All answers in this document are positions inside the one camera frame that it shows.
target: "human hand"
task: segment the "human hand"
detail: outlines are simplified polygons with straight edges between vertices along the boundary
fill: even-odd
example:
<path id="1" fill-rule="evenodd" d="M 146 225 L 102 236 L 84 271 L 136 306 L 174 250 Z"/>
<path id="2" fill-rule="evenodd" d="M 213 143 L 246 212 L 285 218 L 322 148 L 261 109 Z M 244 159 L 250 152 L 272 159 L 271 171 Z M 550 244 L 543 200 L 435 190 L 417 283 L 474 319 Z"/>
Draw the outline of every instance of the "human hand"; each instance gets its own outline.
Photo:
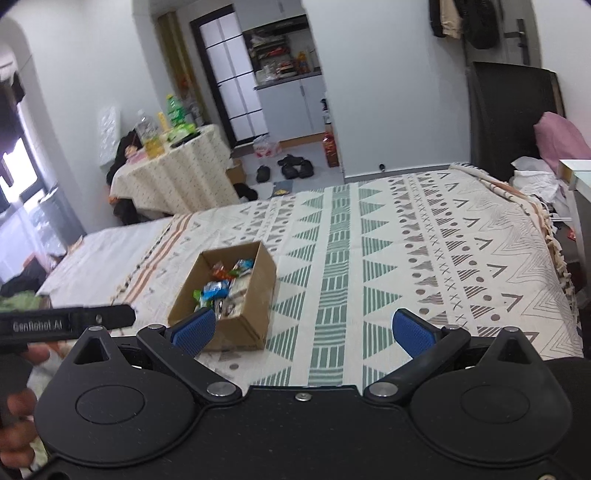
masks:
<path id="1" fill-rule="evenodd" d="M 21 356 L 33 365 L 42 364 L 49 358 L 49 348 L 44 345 L 31 345 L 29 350 Z M 23 419 L 0 429 L 0 460 L 9 468 L 26 468 L 35 458 L 35 453 L 29 444 L 37 438 L 37 431 L 33 422 L 24 417 L 33 414 L 37 398 L 27 388 L 20 393 L 10 395 L 7 403 L 10 413 Z"/>

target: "tile floor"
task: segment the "tile floor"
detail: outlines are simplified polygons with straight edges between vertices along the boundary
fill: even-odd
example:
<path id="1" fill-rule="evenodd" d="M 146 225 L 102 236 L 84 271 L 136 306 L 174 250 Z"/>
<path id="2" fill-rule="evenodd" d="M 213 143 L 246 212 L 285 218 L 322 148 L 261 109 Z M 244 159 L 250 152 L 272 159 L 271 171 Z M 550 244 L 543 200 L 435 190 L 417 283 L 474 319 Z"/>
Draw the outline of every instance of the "tile floor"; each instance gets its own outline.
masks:
<path id="1" fill-rule="evenodd" d="M 309 179 L 294 179 L 292 193 L 323 189 L 344 183 L 340 168 L 329 168 L 326 163 L 324 149 L 320 142 L 285 148 L 281 155 L 264 160 L 257 158 L 255 154 L 245 155 L 242 157 L 242 165 L 246 173 L 246 183 L 258 192 L 260 199 L 267 199 L 271 196 L 274 182 L 285 180 L 285 177 L 281 174 L 281 167 L 277 165 L 277 161 L 284 158 L 287 154 L 292 154 L 294 157 L 304 157 L 314 165 L 313 177 Z M 271 169 L 271 178 L 266 183 L 256 182 L 256 170 L 261 165 L 266 165 Z"/>

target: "pink pillow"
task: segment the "pink pillow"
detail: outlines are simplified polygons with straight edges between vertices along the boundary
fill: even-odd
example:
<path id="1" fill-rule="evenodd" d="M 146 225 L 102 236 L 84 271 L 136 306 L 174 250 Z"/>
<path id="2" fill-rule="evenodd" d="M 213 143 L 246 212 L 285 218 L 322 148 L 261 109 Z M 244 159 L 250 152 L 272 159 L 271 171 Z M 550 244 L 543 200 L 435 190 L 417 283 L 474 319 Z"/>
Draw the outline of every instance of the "pink pillow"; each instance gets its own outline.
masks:
<path id="1" fill-rule="evenodd" d="M 534 130 L 540 155 L 554 173 L 559 160 L 591 160 L 591 148 L 583 134 L 566 118 L 546 112 Z"/>

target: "green cloth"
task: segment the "green cloth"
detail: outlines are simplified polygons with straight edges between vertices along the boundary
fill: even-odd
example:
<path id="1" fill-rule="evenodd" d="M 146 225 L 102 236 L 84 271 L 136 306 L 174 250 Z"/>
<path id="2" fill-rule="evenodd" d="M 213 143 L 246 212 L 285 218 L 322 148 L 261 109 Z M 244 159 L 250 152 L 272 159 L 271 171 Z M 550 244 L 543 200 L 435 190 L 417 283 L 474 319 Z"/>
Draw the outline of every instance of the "green cloth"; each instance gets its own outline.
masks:
<path id="1" fill-rule="evenodd" d="M 0 312 L 38 310 L 42 300 L 43 298 L 37 297 L 33 291 L 17 293 L 9 299 L 0 297 Z"/>

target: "white cabinet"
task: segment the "white cabinet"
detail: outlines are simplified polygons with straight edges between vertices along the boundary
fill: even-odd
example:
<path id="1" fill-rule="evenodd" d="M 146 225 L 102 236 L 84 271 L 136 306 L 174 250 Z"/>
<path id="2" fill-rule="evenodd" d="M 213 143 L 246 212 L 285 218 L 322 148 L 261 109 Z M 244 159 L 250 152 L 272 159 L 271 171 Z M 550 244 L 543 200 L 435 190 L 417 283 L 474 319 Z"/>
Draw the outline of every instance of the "white cabinet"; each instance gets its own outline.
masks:
<path id="1" fill-rule="evenodd" d="M 242 31 L 304 15 L 301 0 L 234 0 Z"/>
<path id="2" fill-rule="evenodd" d="M 324 131 L 320 100 L 322 75 L 282 83 L 258 91 L 269 133 L 276 141 L 306 137 Z"/>
<path id="3" fill-rule="evenodd" d="M 310 122 L 312 124 L 312 133 L 319 134 L 324 132 L 324 116 L 322 114 L 321 100 L 326 97 L 326 87 L 324 77 L 308 77 L 301 79 L 304 87 L 304 95 L 308 111 L 310 113 Z"/>

